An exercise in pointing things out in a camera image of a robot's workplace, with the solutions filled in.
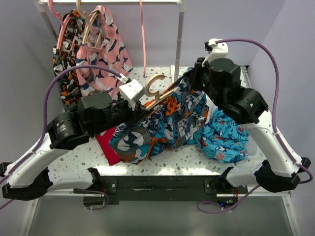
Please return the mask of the light blue shark shorts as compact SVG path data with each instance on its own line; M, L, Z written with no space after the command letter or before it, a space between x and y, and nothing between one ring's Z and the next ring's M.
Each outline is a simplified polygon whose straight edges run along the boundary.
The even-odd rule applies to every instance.
M249 134L222 110L216 109L209 122L194 132L192 143L210 159L237 163L248 157L245 144Z

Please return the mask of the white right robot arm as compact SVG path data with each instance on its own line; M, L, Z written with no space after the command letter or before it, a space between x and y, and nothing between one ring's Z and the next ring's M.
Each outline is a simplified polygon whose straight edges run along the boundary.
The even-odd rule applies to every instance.
M216 178L214 186L231 193L241 185L258 184L273 193L295 189L299 173L308 170L309 158L300 157L272 127L272 114L262 95L241 86L241 68L227 58L205 62L198 58L188 78L193 90L203 91L211 101L244 128L265 156L249 167L231 167Z

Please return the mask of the pink hanger far left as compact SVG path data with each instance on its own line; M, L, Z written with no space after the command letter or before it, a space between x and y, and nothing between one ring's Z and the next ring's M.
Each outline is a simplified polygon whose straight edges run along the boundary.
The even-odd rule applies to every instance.
M50 10L50 12L52 13L52 15L59 20L60 22L60 29L59 29L59 34L57 36L57 43L54 47L54 49L56 50L61 50L61 47L63 45L63 35L67 29L67 25L70 22L71 18L73 17L73 15L75 15L77 13L76 10L72 10L69 13L65 14L64 18L61 17L61 14L59 12L56 12L53 8L53 1L52 0L48 0L48 8Z

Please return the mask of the beige wooden hanger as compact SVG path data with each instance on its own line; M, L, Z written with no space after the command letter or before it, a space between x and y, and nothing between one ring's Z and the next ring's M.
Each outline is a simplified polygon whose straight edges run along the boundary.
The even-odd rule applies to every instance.
M145 95L147 97L154 97L154 101L149 104L148 106L146 106L147 110L152 109L154 106L156 106L158 103L160 103L161 101L165 100L166 98L168 98L174 91L175 89L171 89L170 91L165 92L164 94L160 94L160 92L158 90L156 91L150 91L150 87L153 84L153 82L155 82L156 80L164 80L165 76L162 74L157 74L152 76L147 82L146 85L144 86L144 91L145 91Z

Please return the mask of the wooden hanger with shorts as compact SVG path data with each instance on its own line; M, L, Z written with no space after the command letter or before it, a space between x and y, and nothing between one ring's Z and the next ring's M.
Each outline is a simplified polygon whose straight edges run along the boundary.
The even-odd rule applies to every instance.
M85 20L85 30L84 30L83 40L82 40L82 44L85 45L87 43L88 36L92 28L93 22L98 17L101 11L99 7L96 7L96 9L92 11L92 16L89 17L86 11L83 11L81 9L81 0L76 0L76 7L77 7L77 11L79 15L83 17Z

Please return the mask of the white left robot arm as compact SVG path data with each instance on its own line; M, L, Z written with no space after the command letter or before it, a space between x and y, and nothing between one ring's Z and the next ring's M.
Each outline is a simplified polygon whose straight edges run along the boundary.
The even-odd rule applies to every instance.
M0 175L5 199L30 201L54 190L73 188L78 192L96 193L103 189L96 168L67 174L49 170L56 159L91 137L133 120L140 102L121 92L115 104L109 94L101 91L81 98L72 109L56 116L44 130L34 147L14 163L2 163Z

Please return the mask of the pink shark shorts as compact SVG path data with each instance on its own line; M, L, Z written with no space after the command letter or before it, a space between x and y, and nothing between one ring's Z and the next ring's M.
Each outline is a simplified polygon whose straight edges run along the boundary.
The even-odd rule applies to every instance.
M76 65L101 66L126 76L131 72L132 64L118 27L106 6L97 7L101 12L93 22L87 43L80 45ZM95 68L77 69L76 73L82 96L99 90L108 93L112 101L117 102L122 83L114 74Z

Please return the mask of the navy orange pirate shorts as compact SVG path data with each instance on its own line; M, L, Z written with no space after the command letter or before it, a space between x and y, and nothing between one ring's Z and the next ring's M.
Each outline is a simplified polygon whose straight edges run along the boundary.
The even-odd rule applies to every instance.
M191 89L190 75L191 67L168 88L172 94L138 123L116 128L109 146L121 161L138 164L166 148L194 144L193 135L205 123L209 107L206 94Z

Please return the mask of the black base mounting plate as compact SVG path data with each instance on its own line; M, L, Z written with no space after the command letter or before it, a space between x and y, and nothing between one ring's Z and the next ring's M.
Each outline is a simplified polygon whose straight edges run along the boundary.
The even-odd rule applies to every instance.
M84 206L121 201L159 202L237 202L238 194L246 194L247 187L219 186L218 176L102 176L103 186L90 191L74 189L75 194L86 194Z

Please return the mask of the white plastic basket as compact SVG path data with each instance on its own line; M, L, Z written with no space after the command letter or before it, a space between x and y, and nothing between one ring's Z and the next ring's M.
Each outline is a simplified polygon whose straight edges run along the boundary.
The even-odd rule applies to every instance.
M213 116L214 111L217 109L217 106L208 97L206 104L209 107L206 121L209 122ZM257 144L250 135L248 136L248 141L245 144L245 148L247 149L249 156L256 155L258 152Z

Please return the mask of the red folded cloth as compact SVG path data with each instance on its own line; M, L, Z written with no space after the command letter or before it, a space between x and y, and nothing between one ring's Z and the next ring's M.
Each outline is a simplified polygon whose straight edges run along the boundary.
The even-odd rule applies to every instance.
M119 163L121 160L119 156L110 148L109 142L115 132L115 127L105 131L102 135L96 135L98 141L107 161L110 166Z

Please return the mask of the pink empty hanger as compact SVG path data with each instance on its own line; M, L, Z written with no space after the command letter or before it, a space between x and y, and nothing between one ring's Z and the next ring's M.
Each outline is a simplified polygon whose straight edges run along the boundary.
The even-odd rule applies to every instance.
M141 21L141 33L142 33L142 48L143 48L143 77L146 76L146 41L145 41L145 28L144 28L144 15L143 15L143 3L139 0L140 6L140 21Z

